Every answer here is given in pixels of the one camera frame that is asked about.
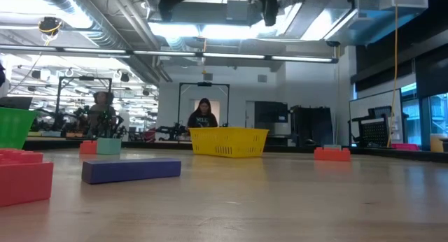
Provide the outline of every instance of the person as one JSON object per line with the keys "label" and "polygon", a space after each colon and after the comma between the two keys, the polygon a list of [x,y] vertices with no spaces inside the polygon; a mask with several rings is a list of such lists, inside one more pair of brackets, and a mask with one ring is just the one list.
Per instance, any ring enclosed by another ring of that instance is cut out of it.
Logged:
{"label": "person", "polygon": [[109,94],[108,92],[96,92],[95,94],[93,94],[93,98],[95,105],[90,108],[88,114],[88,120],[90,123],[89,135],[96,135],[98,130],[102,129],[102,126],[98,126],[98,117],[108,109],[112,117],[111,124],[115,124],[116,122],[116,112],[115,109],[111,106],[113,101],[113,94]]}
{"label": "person", "polygon": [[196,108],[190,118],[188,118],[188,125],[190,127],[217,127],[218,122],[213,113],[211,113],[210,101],[206,98],[201,99],[199,106]]}

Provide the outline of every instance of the black t-shirt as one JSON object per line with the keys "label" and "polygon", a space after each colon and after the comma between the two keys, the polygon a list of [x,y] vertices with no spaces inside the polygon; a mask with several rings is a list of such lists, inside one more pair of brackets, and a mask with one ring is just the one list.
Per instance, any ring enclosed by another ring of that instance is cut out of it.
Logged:
{"label": "black t-shirt", "polygon": [[218,122],[213,113],[202,115],[200,113],[192,113],[188,119],[188,127],[217,127]]}

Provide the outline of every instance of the plastic basket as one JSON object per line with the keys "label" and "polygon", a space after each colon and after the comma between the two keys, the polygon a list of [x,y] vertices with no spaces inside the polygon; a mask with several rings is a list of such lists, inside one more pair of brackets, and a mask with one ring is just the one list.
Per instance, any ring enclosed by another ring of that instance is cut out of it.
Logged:
{"label": "plastic basket", "polygon": [[0,108],[0,148],[23,148],[36,113]]}
{"label": "plastic basket", "polygon": [[269,130],[241,127],[204,127],[190,129],[196,155],[222,157],[260,157]]}

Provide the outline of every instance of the yellow basket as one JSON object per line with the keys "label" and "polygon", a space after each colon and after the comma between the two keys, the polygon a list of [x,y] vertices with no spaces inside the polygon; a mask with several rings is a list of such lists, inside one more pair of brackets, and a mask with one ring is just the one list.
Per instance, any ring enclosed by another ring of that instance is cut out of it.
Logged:
{"label": "yellow basket", "polygon": [[196,155],[260,157],[269,130],[242,127],[203,127],[190,129]]}

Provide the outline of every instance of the green block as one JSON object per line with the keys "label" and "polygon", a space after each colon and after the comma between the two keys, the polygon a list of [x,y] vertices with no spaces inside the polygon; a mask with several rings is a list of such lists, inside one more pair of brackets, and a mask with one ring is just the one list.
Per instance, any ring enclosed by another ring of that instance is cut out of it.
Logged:
{"label": "green block", "polygon": [[22,149],[36,112],[0,108],[0,148]]}
{"label": "green block", "polygon": [[119,155],[121,152],[120,138],[98,138],[97,154],[98,155]]}

